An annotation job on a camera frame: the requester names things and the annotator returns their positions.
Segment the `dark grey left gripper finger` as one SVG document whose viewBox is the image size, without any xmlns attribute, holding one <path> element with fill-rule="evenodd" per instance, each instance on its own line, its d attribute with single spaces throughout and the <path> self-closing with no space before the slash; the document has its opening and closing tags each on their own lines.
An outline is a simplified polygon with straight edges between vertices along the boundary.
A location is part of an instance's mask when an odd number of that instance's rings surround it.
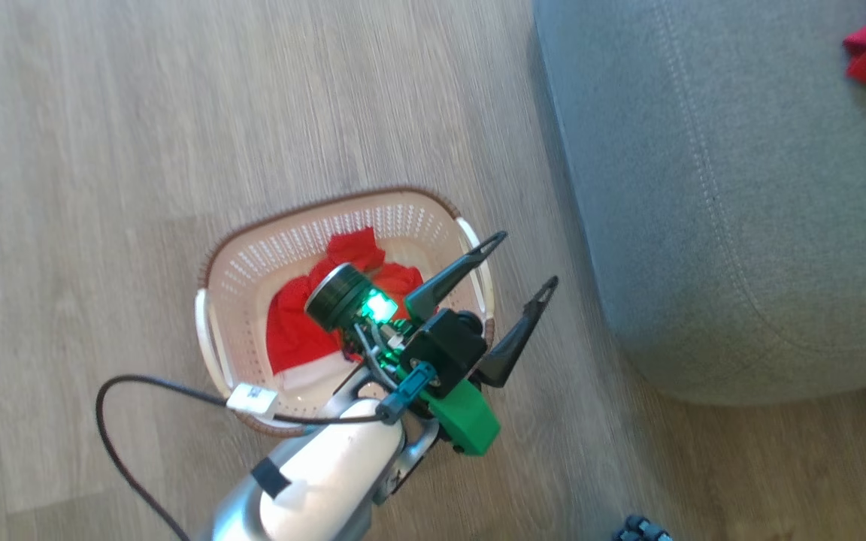
<svg viewBox="0 0 866 541">
<path fill-rule="evenodd" d="M 439 274 L 423 282 L 422 286 L 416 288 L 411 294 L 406 295 L 404 302 L 411 321 L 417 325 L 422 325 L 432 319 L 444 298 L 468 274 L 480 267 L 507 236 L 506 231 L 492 234 L 478 246 L 468 250 L 450 266 L 441 270 Z"/>
<path fill-rule="evenodd" d="M 495 389 L 505 387 L 558 284 L 559 278 L 553 275 L 523 305 L 519 321 L 496 343 L 496 347 L 479 361 L 477 369 L 472 373 L 474 381 Z"/>
</svg>

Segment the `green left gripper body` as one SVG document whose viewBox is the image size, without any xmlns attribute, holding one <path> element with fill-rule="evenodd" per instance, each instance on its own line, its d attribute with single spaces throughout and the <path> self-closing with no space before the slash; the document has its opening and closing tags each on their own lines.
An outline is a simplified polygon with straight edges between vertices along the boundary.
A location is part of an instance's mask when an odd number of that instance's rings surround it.
<svg viewBox="0 0 866 541">
<path fill-rule="evenodd" d="M 406 310 L 403 318 L 396 313 Z M 457 452 L 482 456 L 501 431 L 470 377 L 486 353 L 483 325 L 470 312 L 440 304 L 432 319 L 413 323 L 399 304 L 351 264 L 331 270 L 307 301 L 306 314 L 336 331 L 346 350 L 387 390 L 376 413 L 392 424 L 406 413 L 439 422 Z"/>
</svg>

